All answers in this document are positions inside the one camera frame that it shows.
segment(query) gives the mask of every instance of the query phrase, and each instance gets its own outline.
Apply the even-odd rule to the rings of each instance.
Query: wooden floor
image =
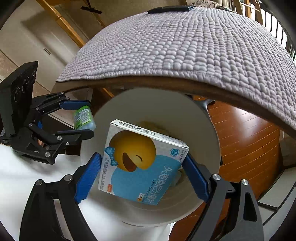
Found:
[[[227,181],[247,179],[258,198],[282,170],[279,128],[222,102],[209,105],[208,109],[220,140],[223,165],[219,174]],[[224,203],[220,220],[225,218],[228,205],[229,202]],[[169,241],[186,240],[204,206],[201,205],[188,217],[178,221]]]

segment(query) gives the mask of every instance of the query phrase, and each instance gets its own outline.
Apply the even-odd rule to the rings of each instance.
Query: logo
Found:
[[[139,194],[139,197],[138,197],[137,200],[138,200],[139,202],[141,202],[141,201],[143,200],[143,197],[144,197],[144,196],[145,196],[144,193],[140,193],[140,194]]]
[[[170,155],[175,157],[179,154],[179,149],[177,148],[173,148],[171,151],[170,151]]]
[[[108,184],[108,189],[107,189],[107,191],[108,191],[108,192],[112,192],[112,187],[113,187],[113,186],[112,186],[111,184]]]

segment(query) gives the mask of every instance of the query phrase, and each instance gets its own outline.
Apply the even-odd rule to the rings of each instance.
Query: gray blanket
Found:
[[[208,83],[261,105],[296,129],[296,66],[259,23],[214,8],[141,13],[100,31],[58,82],[126,75]]]

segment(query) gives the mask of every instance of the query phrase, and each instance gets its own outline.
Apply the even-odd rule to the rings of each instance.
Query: green bottle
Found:
[[[75,130],[92,130],[96,128],[94,117],[91,113],[89,106],[85,105],[79,110],[75,111],[74,114],[74,129]]]

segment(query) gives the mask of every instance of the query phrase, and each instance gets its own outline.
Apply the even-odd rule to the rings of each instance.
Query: white cabinet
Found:
[[[0,30],[0,36],[0,49],[17,66],[39,62],[36,81],[49,91],[79,50],[35,0],[25,0],[13,12]]]

